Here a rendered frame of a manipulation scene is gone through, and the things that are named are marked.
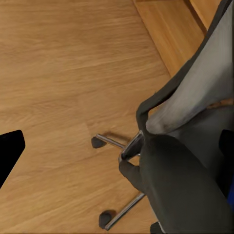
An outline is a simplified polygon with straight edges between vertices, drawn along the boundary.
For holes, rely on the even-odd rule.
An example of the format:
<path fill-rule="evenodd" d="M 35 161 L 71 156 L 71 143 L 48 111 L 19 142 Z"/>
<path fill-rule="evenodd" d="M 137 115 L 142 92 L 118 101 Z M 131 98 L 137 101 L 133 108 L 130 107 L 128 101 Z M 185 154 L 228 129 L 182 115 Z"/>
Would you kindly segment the swivel chair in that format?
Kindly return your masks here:
<path fill-rule="evenodd" d="M 194 56 L 136 111 L 139 132 L 125 146 L 104 135 L 91 139 L 122 150 L 121 174 L 141 191 L 112 220 L 111 230 L 146 195 L 157 222 L 151 234 L 234 234 L 234 210 L 218 186 L 225 156 L 223 130 L 234 132 L 234 105 L 210 106 L 234 98 L 234 0 L 221 0 Z M 164 104 L 151 116 L 153 108 Z M 139 158 L 139 165 L 128 162 Z"/>

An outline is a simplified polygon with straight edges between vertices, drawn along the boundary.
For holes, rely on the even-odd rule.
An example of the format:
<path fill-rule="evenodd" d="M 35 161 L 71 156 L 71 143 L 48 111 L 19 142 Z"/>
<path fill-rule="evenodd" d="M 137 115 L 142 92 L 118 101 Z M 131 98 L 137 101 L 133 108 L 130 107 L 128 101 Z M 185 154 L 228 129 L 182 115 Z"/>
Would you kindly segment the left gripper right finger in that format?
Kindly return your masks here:
<path fill-rule="evenodd" d="M 234 132 L 223 130 L 218 146 L 234 169 Z"/>

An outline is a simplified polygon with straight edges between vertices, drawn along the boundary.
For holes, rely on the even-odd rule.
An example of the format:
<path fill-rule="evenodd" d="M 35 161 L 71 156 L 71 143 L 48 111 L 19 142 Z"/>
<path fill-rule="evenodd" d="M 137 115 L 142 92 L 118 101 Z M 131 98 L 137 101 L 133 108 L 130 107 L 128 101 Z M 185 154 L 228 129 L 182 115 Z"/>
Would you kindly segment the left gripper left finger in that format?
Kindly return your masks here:
<path fill-rule="evenodd" d="M 25 149 L 21 130 L 0 135 L 0 188 Z"/>

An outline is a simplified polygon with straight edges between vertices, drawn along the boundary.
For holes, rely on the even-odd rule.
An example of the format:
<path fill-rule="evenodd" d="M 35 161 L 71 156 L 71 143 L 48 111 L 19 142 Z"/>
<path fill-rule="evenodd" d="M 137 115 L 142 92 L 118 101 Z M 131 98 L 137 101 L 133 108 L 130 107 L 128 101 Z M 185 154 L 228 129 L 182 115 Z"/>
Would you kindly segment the folder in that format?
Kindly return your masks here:
<path fill-rule="evenodd" d="M 225 158 L 223 163 L 218 186 L 234 210 L 234 169 L 227 158 Z"/>

